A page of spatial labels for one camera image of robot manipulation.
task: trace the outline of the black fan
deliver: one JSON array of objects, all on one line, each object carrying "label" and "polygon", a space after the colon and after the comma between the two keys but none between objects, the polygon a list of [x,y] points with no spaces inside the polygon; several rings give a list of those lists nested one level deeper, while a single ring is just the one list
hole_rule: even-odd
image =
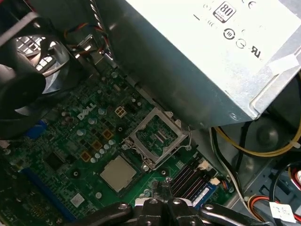
[{"label": "black fan", "polygon": [[[1,22],[5,32],[0,36],[0,139],[11,139],[33,126],[75,87],[83,70],[48,20],[31,12],[8,29],[7,22]],[[38,51],[21,52],[16,43],[23,36],[40,36]],[[54,61],[39,71],[36,67],[49,56]]]}]

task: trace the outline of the motherboard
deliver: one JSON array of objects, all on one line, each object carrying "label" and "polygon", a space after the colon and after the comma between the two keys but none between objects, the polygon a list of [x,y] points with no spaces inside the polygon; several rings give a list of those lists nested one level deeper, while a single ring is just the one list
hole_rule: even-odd
[{"label": "motherboard", "polygon": [[196,208],[224,204],[230,183],[171,112],[149,103],[109,65],[85,80],[21,140],[1,151],[0,219],[61,225],[114,202],[151,197],[167,181]]}]

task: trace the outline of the fan grille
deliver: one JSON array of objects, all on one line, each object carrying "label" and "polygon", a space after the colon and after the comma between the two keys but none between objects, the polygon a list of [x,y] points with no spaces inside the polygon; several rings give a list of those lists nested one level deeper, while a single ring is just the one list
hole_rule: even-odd
[{"label": "fan grille", "polygon": [[[24,36],[17,38],[16,41],[18,50],[23,54],[30,54],[35,51],[40,51],[40,42],[42,39],[45,39],[45,37]],[[51,56],[45,57],[39,62],[39,64],[36,66],[36,69],[41,71],[44,67],[47,67],[47,65],[52,65],[54,61],[55,59],[53,59]]]}]

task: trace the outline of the blue pcie slot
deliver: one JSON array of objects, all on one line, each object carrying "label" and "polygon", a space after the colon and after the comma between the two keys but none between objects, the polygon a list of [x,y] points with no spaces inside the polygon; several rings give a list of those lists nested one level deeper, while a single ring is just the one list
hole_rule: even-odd
[{"label": "blue pcie slot", "polygon": [[52,193],[52,191],[40,180],[38,175],[36,175],[30,168],[25,168],[21,172],[27,176],[29,181],[31,181],[38,189],[44,194],[49,201],[61,212],[64,218],[73,222],[76,220],[75,216],[58,200],[58,198]]}]

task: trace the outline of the black ram slot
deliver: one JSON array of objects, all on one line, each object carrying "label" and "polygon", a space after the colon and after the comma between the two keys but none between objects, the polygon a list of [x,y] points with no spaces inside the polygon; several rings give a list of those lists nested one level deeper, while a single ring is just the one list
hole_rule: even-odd
[{"label": "black ram slot", "polygon": [[177,177],[175,179],[173,179],[172,185],[171,185],[172,190],[176,188],[176,186],[178,185],[178,183],[180,183],[181,181],[184,180],[185,176],[189,172],[192,172],[192,169],[190,169],[189,166],[185,166],[184,170],[181,171],[181,173],[179,175],[177,175]]},{"label": "black ram slot", "polygon": [[187,199],[187,197],[192,196],[194,193],[198,192],[203,184],[206,183],[206,175],[200,175],[199,178],[193,183],[193,185],[188,189],[182,198]]},{"label": "black ram slot", "polygon": [[191,200],[200,190],[203,190],[205,186],[208,184],[208,181],[209,181],[209,177],[207,177],[206,175],[206,177],[203,178],[202,182],[193,189],[193,192],[187,195],[187,199]]},{"label": "black ram slot", "polygon": [[193,174],[186,180],[185,183],[181,187],[179,187],[176,191],[174,191],[175,197],[182,197],[182,195],[191,188],[191,185],[195,180],[197,180],[200,176],[200,171],[195,171]]},{"label": "black ram slot", "polygon": [[198,186],[199,184],[201,184],[202,181],[203,181],[203,178],[202,178],[202,177],[197,178],[197,179],[193,182],[193,184],[191,185],[191,187],[185,191],[185,193],[181,196],[181,198],[184,198],[184,197],[186,197],[188,194],[190,194],[191,192],[193,192],[194,188],[195,188],[196,186]]},{"label": "black ram slot", "polygon": [[194,174],[195,172],[193,170],[187,171],[186,174],[183,175],[182,179],[179,180],[174,187],[172,187],[172,191],[176,192],[180,187],[182,187],[184,184],[189,181],[190,177]]}]

